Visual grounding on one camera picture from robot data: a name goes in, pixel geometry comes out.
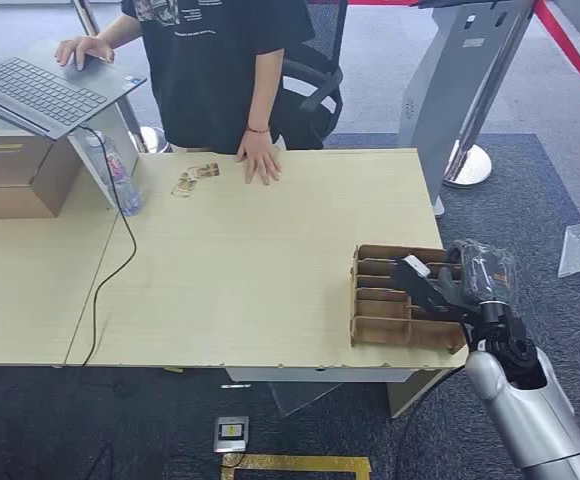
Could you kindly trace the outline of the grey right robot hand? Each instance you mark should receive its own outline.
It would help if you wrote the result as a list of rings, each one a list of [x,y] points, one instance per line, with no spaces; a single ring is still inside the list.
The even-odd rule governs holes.
[[[509,328],[517,294],[516,262],[507,250],[472,239],[456,240],[437,276],[411,254],[396,262],[393,284],[430,320],[476,328]]]

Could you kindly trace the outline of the person's left hand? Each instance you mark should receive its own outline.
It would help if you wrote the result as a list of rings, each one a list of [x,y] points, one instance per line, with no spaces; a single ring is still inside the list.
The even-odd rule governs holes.
[[[269,131],[247,129],[237,151],[236,161],[243,164],[246,184],[252,183],[258,175],[264,185],[270,185],[270,180],[280,179],[282,167],[278,153]]]

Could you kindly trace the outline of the person's right hand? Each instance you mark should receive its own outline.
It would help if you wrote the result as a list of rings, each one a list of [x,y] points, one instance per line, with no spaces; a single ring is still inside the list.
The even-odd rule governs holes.
[[[71,58],[73,58],[76,69],[82,71],[88,55],[107,63],[114,61],[113,48],[98,36],[79,36],[71,40],[61,41],[55,50],[55,59],[61,66],[65,67]]]

